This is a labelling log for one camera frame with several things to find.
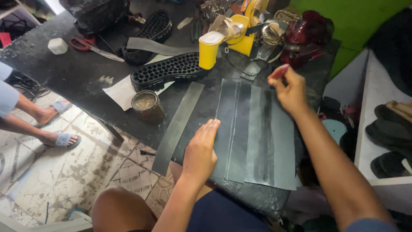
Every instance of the tiled floor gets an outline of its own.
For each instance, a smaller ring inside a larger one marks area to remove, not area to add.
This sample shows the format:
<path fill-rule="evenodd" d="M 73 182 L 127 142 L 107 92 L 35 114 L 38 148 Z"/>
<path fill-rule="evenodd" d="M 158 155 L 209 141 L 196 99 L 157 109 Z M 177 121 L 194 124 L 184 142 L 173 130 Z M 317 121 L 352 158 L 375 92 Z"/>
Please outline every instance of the tiled floor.
<path fill-rule="evenodd" d="M 51 93 L 36 104 L 47 107 L 60 96 Z M 28 114 L 14 115 L 35 125 Z M 143 197 L 159 216 L 173 190 L 173 179 L 151 171 L 155 153 L 138 140 L 113 137 L 93 118 L 73 106 L 43 130 L 80 135 L 74 149 L 46 148 L 38 139 L 0 130 L 0 212 L 24 226 L 63 221 L 73 209 L 88 213 L 107 186 L 122 186 Z"/>

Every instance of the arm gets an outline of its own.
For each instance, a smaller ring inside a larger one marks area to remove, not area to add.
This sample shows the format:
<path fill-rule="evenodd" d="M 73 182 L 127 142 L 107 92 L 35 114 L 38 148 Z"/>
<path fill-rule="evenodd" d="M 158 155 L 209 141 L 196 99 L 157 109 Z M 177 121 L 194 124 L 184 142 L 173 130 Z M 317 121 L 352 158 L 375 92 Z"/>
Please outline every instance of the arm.
<path fill-rule="evenodd" d="M 212 175 L 218 161 L 213 144 L 220 121 L 210 119 L 201 126 L 185 150 L 183 171 L 153 232 L 186 231 L 196 197 Z"/>
<path fill-rule="evenodd" d="M 288 65 L 279 67 L 279 70 L 268 77 L 268 83 L 276 88 L 279 101 L 299 127 L 339 229 L 344 231 L 361 218 L 376 218 L 392 223 L 369 182 L 308 106 L 304 78 Z M 288 82 L 287 87 L 279 78 L 283 73 Z"/>

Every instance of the foot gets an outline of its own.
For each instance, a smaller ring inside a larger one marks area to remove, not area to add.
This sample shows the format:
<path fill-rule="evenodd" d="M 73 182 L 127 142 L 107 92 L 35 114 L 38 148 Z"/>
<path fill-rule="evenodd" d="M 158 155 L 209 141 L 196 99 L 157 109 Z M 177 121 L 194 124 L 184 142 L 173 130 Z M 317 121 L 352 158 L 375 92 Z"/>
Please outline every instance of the foot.
<path fill-rule="evenodd" d="M 58 136 L 59 136 L 59 134 L 57 134 L 57 133 L 43 131 L 43 136 L 42 136 L 42 138 L 39 138 L 39 140 L 44 144 L 47 144 L 47 145 L 50 145 L 50 146 L 54 147 L 56 145 L 56 140 L 57 140 Z M 72 135 L 69 142 L 67 143 L 67 146 L 72 145 L 73 143 L 76 142 L 76 140 L 77 140 L 77 136 Z"/>
<path fill-rule="evenodd" d="M 70 105 L 70 102 L 68 100 L 62 100 L 62 102 L 66 105 Z M 45 124 L 57 113 L 57 110 L 52 106 L 44 108 L 41 114 L 39 114 L 38 118 L 36 118 L 36 121 L 38 124 Z"/>

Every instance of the black table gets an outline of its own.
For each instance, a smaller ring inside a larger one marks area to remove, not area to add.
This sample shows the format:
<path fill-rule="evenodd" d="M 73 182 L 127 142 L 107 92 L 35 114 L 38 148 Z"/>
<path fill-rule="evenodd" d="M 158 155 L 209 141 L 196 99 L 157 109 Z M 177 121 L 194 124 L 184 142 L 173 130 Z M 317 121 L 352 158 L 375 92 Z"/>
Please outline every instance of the black table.
<path fill-rule="evenodd" d="M 191 4 L 177 5 L 173 3 L 160 4 L 155 1 L 140 1 L 138 4 L 132 4 L 131 9 L 134 12 L 142 12 L 145 17 L 148 17 L 157 9 L 168 10 L 172 15 L 174 24 L 173 34 L 165 44 L 175 47 L 187 47 L 191 44 L 190 27 L 177 29 L 178 23 L 185 17 L 193 15 L 193 6 Z M 108 125 L 121 129 L 156 150 L 189 84 L 179 85 L 175 83 L 159 95 L 166 113 L 166 117 L 160 126 L 149 126 L 142 123 L 137 119 L 136 112 L 132 109 L 123 111 L 103 91 L 96 93 L 87 89 L 90 82 L 99 79 L 101 76 L 114 77 L 113 84 L 115 84 L 129 75 L 135 67 L 124 62 L 110 60 L 94 52 L 79 52 L 70 46 L 69 50 L 61 55 L 54 55 L 48 50 L 47 44 L 52 38 L 62 38 L 68 42 L 73 36 L 79 35 L 73 26 L 73 21 L 74 19 L 67 12 L 63 12 L 26 33 L 6 49 L 0 51 L 0 61 L 93 115 L 119 139 L 122 138 Z M 113 32 L 110 36 L 119 39 L 123 37 L 116 32 Z M 339 46 L 340 42 L 333 40 L 325 48 L 326 54 L 310 61 L 298 70 L 298 73 L 306 77 L 307 99 L 314 109 L 317 109 L 320 104 Z M 241 69 L 250 62 L 248 57 L 235 51 L 228 54 L 228 59 Z M 271 67 L 269 67 L 262 71 L 253 82 L 253 85 L 268 88 L 265 79 L 271 70 Z M 205 87 L 176 147 L 173 161 L 182 163 L 183 151 L 189 139 L 200 125 L 215 117 L 222 78 L 250 82 L 240 78 L 240 72 L 230 66 L 223 57 L 217 60 L 210 74 L 198 81 L 204 84 Z M 300 143 L 299 136 L 296 135 L 295 137 L 295 141 Z M 296 167 L 298 167 L 302 155 L 303 147 L 298 146 L 296 148 Z M 289 196 L 287 190 L 263 185 L 246 182 L 239 184 L 213 177 L 209 181 L 247 207 L 272 218 L 277 218 L 280 215 Z"/>

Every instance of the paper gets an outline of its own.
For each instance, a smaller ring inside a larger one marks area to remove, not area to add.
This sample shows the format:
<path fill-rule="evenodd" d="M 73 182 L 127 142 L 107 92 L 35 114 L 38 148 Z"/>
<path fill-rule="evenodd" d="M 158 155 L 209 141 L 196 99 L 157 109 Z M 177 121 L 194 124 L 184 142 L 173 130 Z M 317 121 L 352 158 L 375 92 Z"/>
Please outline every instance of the paper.
<path fill-rule="evenodd" d="M 170 56 L 157 55 L 147 64 L 154 63 L 154 62 L 161 61 L 161 60 L 168 59 L 168 58 L 170 58 Z M 163 89 L 155 92 L 156 95 L 159 95 L 161 92 L 163 92 L 173 83 L 174 81 L 164 84 Z M 109 97 L 111 97 L 118 105 L 120 105 L 120 107 L 124 111 L 131 108 L 131 100 L 133 99 L 134 95 L 136 95 L 136 91 L 134 90 L 134 87 L 130 81 L 130 75 L 128 75 L 123 80 L 116 83 L 114 86 L 103 89 L 103 91 L 107 95 L 109 95 Z"/>

